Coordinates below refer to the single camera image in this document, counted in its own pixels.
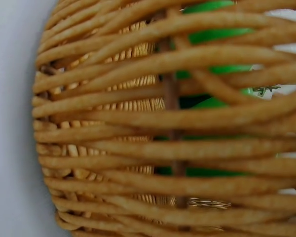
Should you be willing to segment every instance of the woven texture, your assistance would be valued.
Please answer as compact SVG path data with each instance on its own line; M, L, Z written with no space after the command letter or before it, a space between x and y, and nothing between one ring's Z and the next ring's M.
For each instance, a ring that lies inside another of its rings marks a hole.
M296 0L182 15L200 2L61 0L53 10L36 61L34 136L56 221L74 237L296 237L296 196L278 194L296 188L296 159L276 158L296 151L296 92L271 101L239 92L296 83L296 54L272 49L296 42L296 22L263 14ZM190 44L188 34L214 28L254 31ZM264 68L207 70L252 64ZM191 78L176 81L180 70ZM204 92L229 107L179 109L179 96ZM186 167L251 175L191 178Z

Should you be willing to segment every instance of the inner basket weave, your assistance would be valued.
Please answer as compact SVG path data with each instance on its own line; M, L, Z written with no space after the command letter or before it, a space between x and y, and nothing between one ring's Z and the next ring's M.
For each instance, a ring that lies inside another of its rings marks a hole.
M182 15L201 2L61 0L53 10L36 60L34 129L56 221L74 237L296 237L296 196L278 193L296 188L296 159L276 158L296 151L296 92L271 101L239 92L296 83L296 54L273 49L296 42L296 22L264 15L296 0ZM215 28L254 31L187 38ZM253 64L264 67L208 70ZM180 70L191 78L177 81ZM180 110L179 96L204 92L229 107ZM159 166L173 175L155 174ZM187 167L250 175L185 177Z

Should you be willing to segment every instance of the green object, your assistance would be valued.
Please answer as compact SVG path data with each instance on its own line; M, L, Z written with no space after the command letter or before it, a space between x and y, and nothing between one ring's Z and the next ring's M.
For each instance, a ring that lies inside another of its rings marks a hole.
M234 4L230 0L222 0L222 1L213 1L207 2L203 4L198 4L195 6L187 7L183 14L189 14L194 12L202 12L202 11L210 11L214 10L219 7L224 7L228 5ZM195 45L202 42L210 41L210 40L217 40L227 37L232 37L236 35L241 35L245 33L251 32L251 29L211 29L201 32L196 32L189 35L190 42ZM226 73L233 73L233 72L243 72L249 71L251 69L251 65L235 65L235 66L219 66L219 67L212 67L210 71L215 74L226 74ZM187 71L179 71L177 72L178 79L187 79L190 78L190 74ZM242 89L242 93L253 95L253 91L251 88ZM202 95L193 95L189 97L181 97L180 98L180 106L183 109L205 109L205 108L218 108L218 107L225 107L227 104L220 101L215 97L211 97L210 95L202 94ZM208 140L208 139L225 139L226 137L197 137L197 136L187 136L184 140ZM239 137L227 137L228 139L237 139ZM167 140L167 138L157 138L157 140ZM171 167L157 167L156 173L163 174L163 175L171 175ZM224 170L214 170L214 169L204 169L204 168L193 168L188 167L186 169L187 176L195 177L195 176L202 176L202 177L213 177L213 176L235 176L235 175L245 175L241 172L232 172L232 171L224 171Z

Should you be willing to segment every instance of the white background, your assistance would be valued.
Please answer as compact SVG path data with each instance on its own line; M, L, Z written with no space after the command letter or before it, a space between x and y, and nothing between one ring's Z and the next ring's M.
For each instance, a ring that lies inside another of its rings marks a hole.
M54 221L31 118L36 49L55 2L0 0L0 237L68 234Z

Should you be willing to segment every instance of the tan wicker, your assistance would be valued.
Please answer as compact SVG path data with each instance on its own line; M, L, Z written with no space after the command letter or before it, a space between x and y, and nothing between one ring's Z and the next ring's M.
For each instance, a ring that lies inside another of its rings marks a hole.
M34 129L57 223L74 237L296 237L296 223L287 221L296 217L296 196L278 194L296 188L296 159L275 158L296 151L296 92L263 101L238 91L296 82L296 54L272 49L296 42L296 22L263 14L296 9L296 0L181 14L199 2L60 0L53 10L36 61ZM197 46L187 40L236 27L255 31ZM229 64L264 69L206 70ZM176 81L178 70L193 78ZM230 106L178 109L179 95L201 92ZM249 138L182 141L187 134ZM175 175L153 174L159 165ZM187 166L253 175L190 178ZM200 208L208 204L224 210Z

